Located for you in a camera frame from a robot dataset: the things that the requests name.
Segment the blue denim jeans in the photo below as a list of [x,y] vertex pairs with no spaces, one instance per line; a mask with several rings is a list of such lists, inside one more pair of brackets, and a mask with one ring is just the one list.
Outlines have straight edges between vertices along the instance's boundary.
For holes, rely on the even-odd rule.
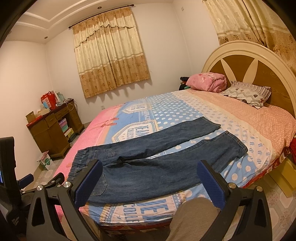
[[205,160],[216,172],[222,172],[248,151],[227,131],[206,139],[219,128],[219,124],[201,117],[142,137],[79,150],[68,180],[73,181],[92,160],[99,160],[103,171],[90,202],[132,203],[189,189],[200,183],[199,161]]

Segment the beige side curtain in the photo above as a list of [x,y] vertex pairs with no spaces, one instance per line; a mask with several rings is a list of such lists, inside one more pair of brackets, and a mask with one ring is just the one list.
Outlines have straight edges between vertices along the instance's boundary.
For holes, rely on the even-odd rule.
[[295,38],[281,18],[263,1],[203,1],[219,44],[244,40],[260,44],[295,73]]

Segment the red gift bag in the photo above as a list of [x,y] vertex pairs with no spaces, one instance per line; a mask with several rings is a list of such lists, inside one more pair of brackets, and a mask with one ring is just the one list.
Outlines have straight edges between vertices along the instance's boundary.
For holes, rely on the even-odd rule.
[[41,102],[46,108],[49,108],[50,110],[53,110],[56,108],[55,94],[53,94],[53,92],[51,91],[42,95]]

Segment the green white cardboard box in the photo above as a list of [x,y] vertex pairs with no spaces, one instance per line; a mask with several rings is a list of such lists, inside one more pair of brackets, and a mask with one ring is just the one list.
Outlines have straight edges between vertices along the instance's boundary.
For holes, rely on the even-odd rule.
[[38,158],[37,162],[47,171],[50,170],[53,165],[53,160],[49,156],[49,151],[41,153],[41,156]]

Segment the pink folded blanket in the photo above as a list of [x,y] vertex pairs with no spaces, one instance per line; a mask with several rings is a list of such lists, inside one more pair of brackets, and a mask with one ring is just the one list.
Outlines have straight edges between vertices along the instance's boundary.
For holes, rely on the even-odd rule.
[[227,79],[223,74],[206,72],[190,76],[186,85],[194,90],[219,93],[227,88]]

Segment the cream wooden headboard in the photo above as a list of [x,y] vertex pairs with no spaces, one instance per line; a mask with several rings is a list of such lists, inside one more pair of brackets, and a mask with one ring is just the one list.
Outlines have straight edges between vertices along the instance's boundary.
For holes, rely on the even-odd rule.
[[295,75],[281,57],[260,44],[225,43],[208,57],[202,71],[225,75],[227,88],[233,82],[271,87],[271,96],[264,104],[278,106],[295,116]]

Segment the heart patterned pillow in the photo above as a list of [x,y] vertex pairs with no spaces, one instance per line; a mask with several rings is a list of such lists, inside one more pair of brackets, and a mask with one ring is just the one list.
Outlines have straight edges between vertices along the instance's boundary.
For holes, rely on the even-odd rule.
[[223,96],[244,102],[256,109],[262,108],[271,96],[271,87],[258,86],[244,82],[233,82],[229,88],[222,91]]

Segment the beige window curtain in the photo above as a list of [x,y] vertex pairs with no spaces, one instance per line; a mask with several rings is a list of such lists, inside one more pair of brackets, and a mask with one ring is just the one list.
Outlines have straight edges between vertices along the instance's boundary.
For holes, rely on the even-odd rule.
[[85,98],[150,78],[137,25],[128,6],[92,16],[72,30]]

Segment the dark clothes behind blanket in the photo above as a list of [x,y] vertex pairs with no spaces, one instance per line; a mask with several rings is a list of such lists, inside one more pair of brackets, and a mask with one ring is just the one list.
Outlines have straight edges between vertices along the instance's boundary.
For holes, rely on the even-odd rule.
[[179,90],[185,90],[185,89],[188,89],[190,88],[189,86],[187,86],[187,81],[188,81],[189,77],[180,77],[180,87],[179,87]]

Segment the grey trouser knee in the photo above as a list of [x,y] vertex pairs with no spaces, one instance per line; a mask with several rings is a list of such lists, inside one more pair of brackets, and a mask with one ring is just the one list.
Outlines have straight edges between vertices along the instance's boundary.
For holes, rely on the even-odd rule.
[[167,240],[200,240],[216,219],[220,209],[204,197],[183,203],[170,223]]

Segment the stacked books in desk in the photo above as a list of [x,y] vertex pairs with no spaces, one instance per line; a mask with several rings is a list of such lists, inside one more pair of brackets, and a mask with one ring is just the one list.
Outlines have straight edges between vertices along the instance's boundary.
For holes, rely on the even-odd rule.
[[67,140],[70,140],[70,138],[74,135],[74,130],[69,127],[66,118],[59,121],[59,126],[61,127],[62,132]]

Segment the brown wooden desk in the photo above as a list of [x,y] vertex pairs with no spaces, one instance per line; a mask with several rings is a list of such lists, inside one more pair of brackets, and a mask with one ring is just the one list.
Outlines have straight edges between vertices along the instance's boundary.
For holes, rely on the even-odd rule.
[[40,151],[42,153],[47,151],[52,159],[65,157],[70,149],[70,138],[67,137],[62,124],[72,129],[76,135],[80,135],[84,129],[76,102],[72,98],[27,124]]

